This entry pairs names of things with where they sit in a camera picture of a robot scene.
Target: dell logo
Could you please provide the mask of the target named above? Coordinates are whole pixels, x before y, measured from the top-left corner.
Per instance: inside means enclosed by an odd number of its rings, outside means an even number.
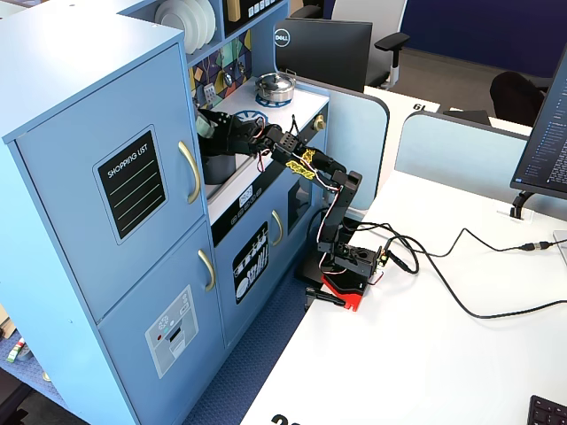
[[[277,47],[285,47],[290,43],[291,37],[287,29],[278,29],[275,33]]]

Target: stack of plates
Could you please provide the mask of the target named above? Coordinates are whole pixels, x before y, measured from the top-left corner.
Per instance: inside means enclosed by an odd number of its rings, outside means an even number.
[[[214,11],[208,0],[166,0],[156,12],[156,22],[185,31],[189,54],[213,39]]]

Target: shopping list sign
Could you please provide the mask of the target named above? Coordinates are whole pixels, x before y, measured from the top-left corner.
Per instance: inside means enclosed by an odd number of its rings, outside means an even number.
[[[151,131],[98,168],[120,239],[166,201]]]
[[[237,304],[240,304],[266,270],[268,245],[268,223],[265,221],[232,262]]]

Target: computer monitor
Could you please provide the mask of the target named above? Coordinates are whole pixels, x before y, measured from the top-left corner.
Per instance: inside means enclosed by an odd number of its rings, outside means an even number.
[[[276,66],[310,80],[363,92],[372,23],[288,18],[276,24]]]
[[[565,50],[553,84],[525,145],[512,189],[567,199],[567,57]]]

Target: white desk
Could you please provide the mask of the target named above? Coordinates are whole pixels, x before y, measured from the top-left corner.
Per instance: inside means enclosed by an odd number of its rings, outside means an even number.
[[[365,87],[364,94],[381,99],[390,110],[390,120],[388,121],[388,134],[384,146],[384,157],[382,158],[382,168],[380,170],[380,178],[378,180],[378,191],[384,186],[388,180],[390,173],[396,164],[396,155],[400,146],[401,130],[404,127],[406,119],[414,112],[425,110],[428,112],[437,112],[440,105],[427,100],[417,99],[376,89],[374,87]]]
[[[431,252],[445,252],[465,226],[498,247],[552,240],[567,228],[537,213],[518,224],[493,204],[394,171],[367,220],[388,221]],[[376,250],[384,238],[360,232],[352,244]],[[279,413],[300,425],[519,425],[532,394],[567,404],[567,305],[474,320],[419,259],[418,276],[389,263],[357,313],[315,301],[242,423],[268,424]],[[475,313],[567,298],[556,247],[497,253],[465,237],[437,264]]]
[[[462,111],[459,108],[451,108],[449,111]],[[498,128],[500,130],[511,131],[512,133],[518,133],[519,135],[530,135],[532,132],[532,128],[528,126],[523,126],[522,124],[517,124],[516,122],[501,120],[495,117],[488,117],[490,120],[490,124],[494,128]]]

